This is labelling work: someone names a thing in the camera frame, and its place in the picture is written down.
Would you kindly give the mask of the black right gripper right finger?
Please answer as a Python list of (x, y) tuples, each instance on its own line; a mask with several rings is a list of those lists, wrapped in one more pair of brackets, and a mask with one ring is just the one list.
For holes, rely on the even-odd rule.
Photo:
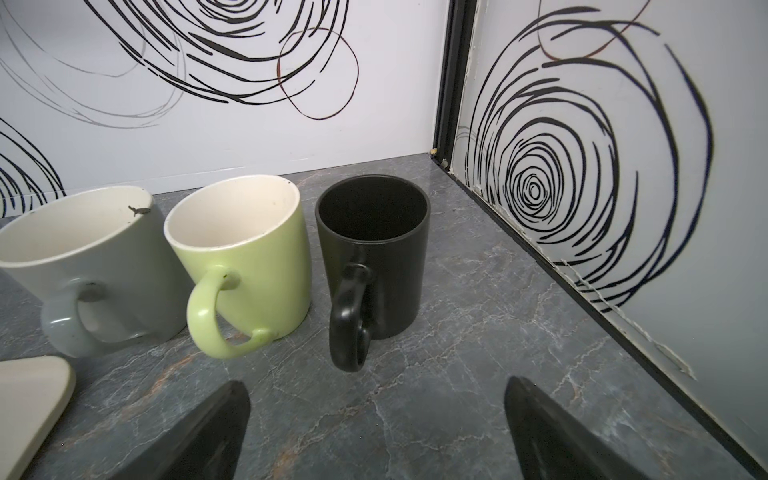
[(504, 410), (525, 479), (647, 477), (527, 378), (509, 378)]

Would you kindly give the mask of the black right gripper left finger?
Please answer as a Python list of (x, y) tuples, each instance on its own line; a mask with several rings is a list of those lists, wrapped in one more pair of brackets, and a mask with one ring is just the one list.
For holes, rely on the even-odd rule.
[(250, 411), (244, 383), (228, 381), (113, 477), (231, 479)]

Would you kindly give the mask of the grey mug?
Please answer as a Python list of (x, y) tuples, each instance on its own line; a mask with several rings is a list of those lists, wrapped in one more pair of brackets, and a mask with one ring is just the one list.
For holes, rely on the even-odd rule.
[(1, 230), (1, 268), (42, 303), (49, 342), (70, 357), (168, 341), (187, 325), (193, 282), (138, 186), (68, 196)]

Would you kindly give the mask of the light green mug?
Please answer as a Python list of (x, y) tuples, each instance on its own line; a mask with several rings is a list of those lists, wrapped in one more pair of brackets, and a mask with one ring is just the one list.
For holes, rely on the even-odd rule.
[(206, 355), (246, 355), (306, 318), (310, 246), (290, 180), (248, 175), (206, 186), (170, 210), (163, 231), (195, 284), (187, 325)]

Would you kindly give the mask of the black mug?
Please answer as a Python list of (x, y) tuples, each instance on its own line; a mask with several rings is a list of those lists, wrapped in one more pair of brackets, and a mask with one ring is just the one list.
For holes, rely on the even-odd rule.
[(326, 189), (315, 206), (331, 296), (329, 349), (342, 371), (362, 369), (372, 341), (416, 320), (431, 205), (413, 182), (368, 174)]

